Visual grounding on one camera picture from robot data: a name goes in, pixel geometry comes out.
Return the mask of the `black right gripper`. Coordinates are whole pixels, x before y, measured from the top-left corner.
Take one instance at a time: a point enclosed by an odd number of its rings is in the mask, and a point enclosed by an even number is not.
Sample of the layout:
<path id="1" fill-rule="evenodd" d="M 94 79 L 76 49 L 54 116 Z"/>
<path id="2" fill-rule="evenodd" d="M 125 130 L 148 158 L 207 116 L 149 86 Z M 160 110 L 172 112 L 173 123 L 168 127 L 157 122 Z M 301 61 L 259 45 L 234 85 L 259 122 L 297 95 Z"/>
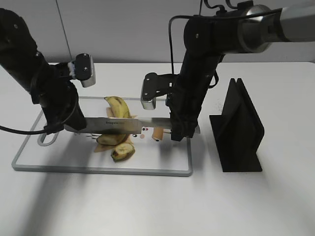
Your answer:
<path id="1" fill-rule="evenodd" d="M 209 81 L 173 83 L 168 94 L 167 105 L 170 108 L 171 140 L 181 141 L 184 137 L 192 138 L 198 125 L 198 117 L 209 87 Z"/>

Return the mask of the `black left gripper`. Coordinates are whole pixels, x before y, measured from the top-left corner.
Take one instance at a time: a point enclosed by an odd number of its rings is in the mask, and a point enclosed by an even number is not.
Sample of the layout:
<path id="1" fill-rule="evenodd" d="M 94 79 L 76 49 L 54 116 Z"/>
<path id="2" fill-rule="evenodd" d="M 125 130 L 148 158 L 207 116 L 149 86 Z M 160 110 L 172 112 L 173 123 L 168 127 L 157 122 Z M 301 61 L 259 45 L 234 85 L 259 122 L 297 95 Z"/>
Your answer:
<path id="1" fill-rule="evenodd" d="M 66 125 L 76 131 L 87 127 L 87 121 L 79 106 L 78 92 L 73 83 L 49 86 L 45 95 L 47 104 L 42 110 L 46 118 L 44 130 L 47 134 L 62 131 Z"/>

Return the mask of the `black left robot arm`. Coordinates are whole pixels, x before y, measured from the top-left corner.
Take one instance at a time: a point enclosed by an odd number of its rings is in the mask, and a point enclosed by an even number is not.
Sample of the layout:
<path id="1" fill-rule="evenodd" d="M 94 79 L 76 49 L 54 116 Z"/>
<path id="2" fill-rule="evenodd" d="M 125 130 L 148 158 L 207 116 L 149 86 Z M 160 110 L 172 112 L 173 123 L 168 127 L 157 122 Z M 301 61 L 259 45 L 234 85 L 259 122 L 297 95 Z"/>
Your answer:
<path id="1" fill-rule="evenodd" d="M 21 134 L 51 134 L 67 125 L 74 130 L 86 128 L 87 121 L 79 106 L 79 96 L 72 80 L 83 87 L 95 83 L 92 57 L 86 53 L 70 62 L 50 65 L 37 49 L 22 17 L 11 10 L 0 10 L 0 64 L 39 104 L 46 126 L 38 131 L 23 131 L 2 126 L 1 130 Z"/>

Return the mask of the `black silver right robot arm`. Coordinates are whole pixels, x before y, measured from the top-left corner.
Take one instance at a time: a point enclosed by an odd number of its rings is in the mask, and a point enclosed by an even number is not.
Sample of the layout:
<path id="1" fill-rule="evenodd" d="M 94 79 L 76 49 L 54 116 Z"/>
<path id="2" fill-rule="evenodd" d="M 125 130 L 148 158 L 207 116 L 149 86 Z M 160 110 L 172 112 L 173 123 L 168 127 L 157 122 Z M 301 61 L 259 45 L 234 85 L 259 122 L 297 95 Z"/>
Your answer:
<path id="1" fill-rule="evenodd" d="M 216 16 L 195 15 L 184 28 L 185 56 L 179 74 L 172 74 L 167 95 L 171 139 L 191 138 L 216 69 L 228 54 L 258 54 L 277 42 L 313 42 L 315 3 L 308 0 L 272 10 L 250 5 Z"/>

